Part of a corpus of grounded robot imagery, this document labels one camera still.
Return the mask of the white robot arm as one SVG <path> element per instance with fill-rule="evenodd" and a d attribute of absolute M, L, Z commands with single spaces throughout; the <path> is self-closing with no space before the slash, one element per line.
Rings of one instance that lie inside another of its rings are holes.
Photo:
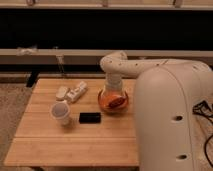
<path fill-rule="evenodd" d="M 106 85 L 136 79 L 133 114 L 140 171 L 199 171 L 193 107 L 213 95 L 213 70 L 184 59 L 130 60 L 123 51 L 100 61 Z"/>

